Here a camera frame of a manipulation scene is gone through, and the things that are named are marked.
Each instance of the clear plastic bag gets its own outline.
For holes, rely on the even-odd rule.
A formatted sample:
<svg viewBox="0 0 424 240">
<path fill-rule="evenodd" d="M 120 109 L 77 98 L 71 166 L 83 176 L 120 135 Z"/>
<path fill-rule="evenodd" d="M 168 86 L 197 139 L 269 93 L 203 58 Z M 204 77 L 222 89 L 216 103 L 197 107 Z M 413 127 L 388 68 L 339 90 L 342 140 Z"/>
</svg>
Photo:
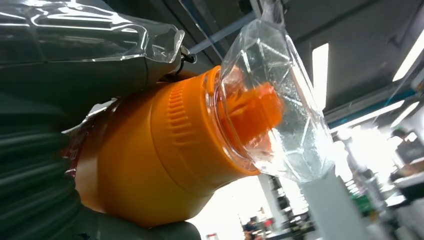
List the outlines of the clear plastic bag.
<svg viewBox="0 0 424 240">
<path fill-rule="evenodd" d="M 184 31 L 171 24 L 65 1 L 0 2 L 0 64 L 121 61 L 171 63 Z"/>
<path fill-rule="evenodd" d="M 241 30 L 222 62 L 222 101 L 232 98 L 234 102 L 242 96 L 237 91 L 275 93 L 279 101 L 256 103 L 262 106 L 257 108 L 255 118 L 272 126 L 267 132 L 249 142 L 241 139 L 241 131 L 234 132 L 242 146 L 240 152 L 263 173 L 283 175 L 298 183 L 311 182 L 322 178 L 333 165 L 332 139 L 302 61 L 284 29 L 281 3 L 266 0 L 263 9 L 262 18 Z"/>
</svg>

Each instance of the person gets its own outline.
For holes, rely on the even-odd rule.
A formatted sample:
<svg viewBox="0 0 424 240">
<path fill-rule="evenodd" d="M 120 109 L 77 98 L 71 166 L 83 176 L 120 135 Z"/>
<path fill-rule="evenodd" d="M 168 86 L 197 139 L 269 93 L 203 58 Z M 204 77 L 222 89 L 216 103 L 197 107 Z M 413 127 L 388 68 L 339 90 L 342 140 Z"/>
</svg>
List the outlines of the person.
<svg viewBox="0 0 424 240">
<path fill-rule="evenodd" d="M 250 221 L 243 226 L 244 239 L 245 240 L 262 240 L 260 236 L 256 236 L 253 233 L 258 231 L 259 228 L 255 225 L 255 217 L 251 217 Z"/>
<path fill-rule="evenodd" d="M 392 138 L 401 139 L 401 143 L 396 148 L 396 153 L 403 161 L 404 166 L 390 175 L 390 179 L 395 181 L 401 177 L 407 177 L 419 172 L 424 172 L 424 145 L 417 138 L 415 133 L 408 132 L 403 128 L 397 128 L 391 133 Z"/>
</svg>

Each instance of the white pillar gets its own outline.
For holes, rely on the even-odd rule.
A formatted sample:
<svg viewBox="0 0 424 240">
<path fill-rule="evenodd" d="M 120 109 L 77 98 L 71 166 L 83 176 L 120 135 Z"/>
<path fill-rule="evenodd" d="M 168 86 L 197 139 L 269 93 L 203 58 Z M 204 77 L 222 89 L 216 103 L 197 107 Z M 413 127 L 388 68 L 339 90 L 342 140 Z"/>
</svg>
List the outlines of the white pillar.
<svg viewBox="0 0 424 240">
<path fill-rule="evenodd" d="M 368 240 L 355 203 L 334 168 L 319 180 L 299 184 L 314 225 L 324 240 Z"/>
<path fill-rule="evenodd" d="M 271 214 L 275 219 L 275 226 L 278 230 L 282 230 L 282 225 L 287 221 L 286 217 L 281 213 L 277 202 L 277 196 L 271 191 L 270 178 L 266 174 L 259 174 L 257 176 L 262 187 L 263 193 L 265 194 L 266 201 L 268 202 Z"/>
</svg>

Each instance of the ceiling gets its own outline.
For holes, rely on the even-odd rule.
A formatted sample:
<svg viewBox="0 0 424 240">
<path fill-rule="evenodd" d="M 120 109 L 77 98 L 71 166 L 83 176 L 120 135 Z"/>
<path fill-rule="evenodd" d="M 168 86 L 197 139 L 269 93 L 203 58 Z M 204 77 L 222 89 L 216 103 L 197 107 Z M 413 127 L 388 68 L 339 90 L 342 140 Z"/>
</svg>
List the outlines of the ceiling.
<svg viewBox="0 0 424 240">
<path fill-rule="evenodd" d="M 186 31 L 189 49 L 252 12 L 249 0 L 107 0 L 118 12 L 172 23 Z M 324 115 L 337 123 L 391 97 L 405 95 L 424 66 L 420 56 L 405 81 L 392 79 L 424 28 L 423 0 L 284 0 L 286 29 L 311 80 L 312 50 L 329 43 Z M 197 54 L 196 69 L 221 63 L 238 34 Z M 385 116 L 397 116 L 402 106 Z"/>
</svg>

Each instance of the fluorescent light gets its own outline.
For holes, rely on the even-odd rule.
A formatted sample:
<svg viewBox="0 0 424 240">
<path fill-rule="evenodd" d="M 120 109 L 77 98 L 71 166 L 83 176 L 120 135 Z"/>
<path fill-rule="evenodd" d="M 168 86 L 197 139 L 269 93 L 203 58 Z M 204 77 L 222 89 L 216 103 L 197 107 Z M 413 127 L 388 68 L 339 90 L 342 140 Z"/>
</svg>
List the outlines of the fluorescent light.
<svg viewBox="0 0 424 240">
<path fill-rule="evenodd" d="M 405 111 L 403 111 L 397 118 L 396 120 L 393 121 L 393 123 L 390 125 L 391 128 L 396 127 L 398 124 L 400 124 L 402 122 L 402 120 L 404 118 L 406 118 L 419 104 L 420 102 L 414 102 L 411 105 L 409 105 L 409 107 L 407 109 L 405 109 Z"/>
<path fill-rule="evenodd" d="M 316 105 L 320 110 L 326 107 L 327 75 L 329 68 L 329 44 L 312 50 L 313 89 Z"/>
<path fill-rule="evenodd" d="M 394 75 L 393 82 L 405 77 L 405 75 L 407 74 L 407 72 L 411 68 L 412 64 L 414 64 L 415 60 L 417 60 L 418 56 L 421 54 L 423 49 L 424 49 L 424 30 L 421 32 L 418 39 L 413 44 L 408 55 L 406 55 L 405 60 L 403 60 L 399 69 L 397 70 L 396 74 Z"/>
<path fill-rule="evenodd" d="M 368 113 L 367 115 L 358 117 L 357 119 L 354 119 L 352 121 L 348 121 L 348 122 L 346 122 L 346 123 L 344 123 L 344 124 L 342 124 L 340 126 L 336 126 L 335 128 L 330 129 L 330 133 L 335 133 L 335 132 L 337 132 L 337 131 L 339 131 L 341 129 L 350 127 L 350 126 L 355 125 L 355 124 L 362 123 L 363 121 L 366 121 L 368 119 L 372 119 L 372 118 L 377 117 L 377 116 L 379 116 L 381 114 L 385 114 L 387 112 L 390 112 L 390 111 L 393 111 L 395 109 L 398 109 L 398 108 L 400 108 L 402 106 L 402 104 L 404 104 L 404 102 L 405 102 L 405 100 L 395 102 L 395 103 L 390 104 L 390 105 L 388 105 L 386 107 L 383 107 L 381 109 L 378 109 L 377 111 L 373 111 L 371 113 Z"/>
</svg>

